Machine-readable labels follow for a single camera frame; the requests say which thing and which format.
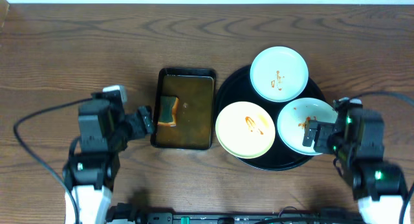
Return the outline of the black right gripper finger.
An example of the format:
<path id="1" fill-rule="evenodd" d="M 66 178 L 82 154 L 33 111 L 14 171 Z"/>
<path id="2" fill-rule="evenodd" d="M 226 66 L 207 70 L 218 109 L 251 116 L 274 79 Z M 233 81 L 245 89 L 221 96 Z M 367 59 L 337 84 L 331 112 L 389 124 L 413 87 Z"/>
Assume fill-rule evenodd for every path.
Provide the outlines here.
<path id="1" fill-rule="evenodd" d="M 303 137 L 302 145 L 304 147 L 313 147 L 315 140 L 317 139 L 316 134 L 318 133 L 317 129 L 306 129 Z"/>
<path id="2" fill-rule="evenodd" d="M 318 120 L 307 120 L 306 123 L 305 123 L 305 130 L 306 131 L 310 131 L 310 130 L 316 131 L 324 125 L 326 125 L 326 122 L 320 122 Z"/>

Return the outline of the pale plate with sauce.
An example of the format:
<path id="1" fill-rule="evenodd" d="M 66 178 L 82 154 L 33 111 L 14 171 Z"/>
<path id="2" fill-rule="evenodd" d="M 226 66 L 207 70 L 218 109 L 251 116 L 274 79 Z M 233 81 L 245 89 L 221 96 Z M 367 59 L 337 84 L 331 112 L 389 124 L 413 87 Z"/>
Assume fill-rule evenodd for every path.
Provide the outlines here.
<path id="1" fill-rule="evenodd" d="M 277 128 L 281 140 L 294 152 L 302 155 L 321 155 L 302 145 L 307 120 L 335 123 L 338 114 L 326 102 L 315 98 L 299 98 L 289 102 L 279 113 Z"/>

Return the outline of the green and orange sponge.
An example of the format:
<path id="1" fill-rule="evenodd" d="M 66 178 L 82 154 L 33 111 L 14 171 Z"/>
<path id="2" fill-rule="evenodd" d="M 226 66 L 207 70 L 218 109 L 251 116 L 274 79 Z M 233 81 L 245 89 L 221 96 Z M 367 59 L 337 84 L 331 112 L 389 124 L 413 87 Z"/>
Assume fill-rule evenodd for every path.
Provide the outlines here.
<path id="1" fill-rule="evenodd" d="M 176 96 L 161 96 L 158 115 L 159 126 L 176 126 L 179 99 Z"/>

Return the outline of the yellow plate with sauce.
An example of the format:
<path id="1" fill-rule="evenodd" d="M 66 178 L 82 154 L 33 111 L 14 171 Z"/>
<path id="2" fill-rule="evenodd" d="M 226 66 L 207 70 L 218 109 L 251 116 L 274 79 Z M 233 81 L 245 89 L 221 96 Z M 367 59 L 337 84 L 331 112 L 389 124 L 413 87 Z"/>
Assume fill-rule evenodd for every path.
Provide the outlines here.
<path id="1" fill-rule="evenodd" d="M 253 159 L 272 147 L 276 127 L 272 117 L 261 106 L 234 102 L 219 112 L 215 133 L 228 153 L 242 159 Z"/>

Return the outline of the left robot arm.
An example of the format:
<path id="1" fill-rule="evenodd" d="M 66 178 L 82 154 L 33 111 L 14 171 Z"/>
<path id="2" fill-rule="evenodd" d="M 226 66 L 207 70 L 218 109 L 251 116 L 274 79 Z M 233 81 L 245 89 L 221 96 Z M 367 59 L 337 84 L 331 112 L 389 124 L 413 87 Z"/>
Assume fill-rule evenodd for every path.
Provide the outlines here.
<path id="1" fill-rule="evenodd" d="M 80 136 L 63 168 L 66 223 L 105 223 L 120 152 L 128 142 L 154 132 L 151 108 L 127 114 L 119 100 L 93 99 L 78 108 Z"/>

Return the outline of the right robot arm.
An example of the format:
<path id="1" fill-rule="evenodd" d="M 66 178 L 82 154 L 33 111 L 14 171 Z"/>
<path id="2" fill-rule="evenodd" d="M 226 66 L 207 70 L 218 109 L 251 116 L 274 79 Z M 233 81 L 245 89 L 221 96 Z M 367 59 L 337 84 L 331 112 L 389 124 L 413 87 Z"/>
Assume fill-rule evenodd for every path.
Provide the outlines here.
<path id="1" fill-rule="evenodd" d="M 350 107 L 339 111 L 334 123 L 306 121 L 303 145 L 334 156 L 365 223 L 410 223 L 403 171 L 384 160 L 383 135 L 380 113 Z"/>

